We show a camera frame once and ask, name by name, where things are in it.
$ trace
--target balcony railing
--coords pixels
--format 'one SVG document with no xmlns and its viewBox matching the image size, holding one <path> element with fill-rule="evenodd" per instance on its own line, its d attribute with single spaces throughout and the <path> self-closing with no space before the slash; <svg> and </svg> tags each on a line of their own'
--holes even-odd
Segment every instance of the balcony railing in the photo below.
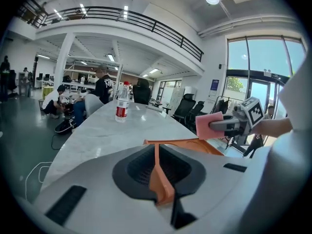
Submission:
<svg viewBox="0 0 312 234">
<path fill-rule="evenodd" d="M 168 39 L 199 61 L 201 61 L 202 55 L 204 54 L 200 48 L 173 28 L 160 21 L 134 11 L 125 11 L 123 9 L 112 7 L 86 6 L 84 7 L 85 11 L 78 7 L 58 11 L 58 14 L 47 14 L 37 3 L 37 10 L 34 6 L 30 6 L 30 2 L 25 2 L 19 10 L 18 16 L 26 20 L 27 23 L 31 23 L 36 28 L 68 20 L 105 19 L 121 21 L 141 27 Z"/>
</svg>

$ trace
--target tree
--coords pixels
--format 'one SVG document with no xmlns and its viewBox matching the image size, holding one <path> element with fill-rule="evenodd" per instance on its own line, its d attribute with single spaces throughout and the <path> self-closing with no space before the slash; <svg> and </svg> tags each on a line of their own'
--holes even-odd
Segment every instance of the tree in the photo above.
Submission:
<svg viewBox="0 0 312 234">
<path fill-rule="evenodd" d="M 241 92 L 240 89 L 244 88 L 244 85 L 236 77 L 228 77 L 227 89 L 232 91 Z"/>
</svg>

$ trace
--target water bottle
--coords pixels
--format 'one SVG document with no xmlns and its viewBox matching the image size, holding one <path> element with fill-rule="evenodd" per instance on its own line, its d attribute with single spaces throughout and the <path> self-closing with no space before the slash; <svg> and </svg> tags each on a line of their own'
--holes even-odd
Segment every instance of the water bottle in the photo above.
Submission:
<svg viewBox="0 0 312 234">
<path fill-rule="evenodd" d="M 129 82 L 125 81 L 118 95 L 115 119 L 117 122 L 125 122 L 129 106 Z"/>
</svg>

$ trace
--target white column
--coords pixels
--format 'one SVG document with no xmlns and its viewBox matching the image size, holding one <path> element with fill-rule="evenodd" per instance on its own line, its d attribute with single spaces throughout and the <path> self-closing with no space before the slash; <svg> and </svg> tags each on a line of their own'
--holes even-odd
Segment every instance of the white column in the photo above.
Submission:
<svg viewBox="0 0 312 234">
<path fill-rule="evenodd" d="M 67 33 L 63 41 L 62 47 L 59 51 L 58 61 L 57 61 L 57 65 L 55 68 L 55 76 L 54 76 L 54 88 L 55 89 L 57 89 L 63 81 L 66 60 L 67 60 L 70 48 L 72 47 L 74 39 L 75 39 L 74 33 Z"/>
<path fill-rule="evenodd" d="M 118 91 L 118 86 L 119 86 L 120 79 L 121 79 L 122 69 L 123 69 L 123 65 L 120 64 L 120 65 L 119 65 L 119 68 L 118 68 L 118 73 L 117 73 L 117 78 L 116 78 L 116 84 L 115 84 L 115 87 L 114 87 L 114 100 L 116 99 L 116 96 L 117 96 L 117 91 Z"/>
</svg>

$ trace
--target pink sponge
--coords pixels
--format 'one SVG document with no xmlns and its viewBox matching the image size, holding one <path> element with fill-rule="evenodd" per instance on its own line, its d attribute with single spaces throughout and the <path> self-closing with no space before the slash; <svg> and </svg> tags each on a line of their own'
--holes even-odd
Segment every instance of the pink sponge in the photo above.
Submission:
<svg viewBox="0 0 312 234">
<path fill-rule="evenodd" d="M 196 132 L 199 139 L 224 137 L 224 131 L 214 131 L 209 128 L 210 122 L 219 120 L 223 120 L 222 112 L 217 112 L 211 115 L 196 116 Z"/>
</svg>

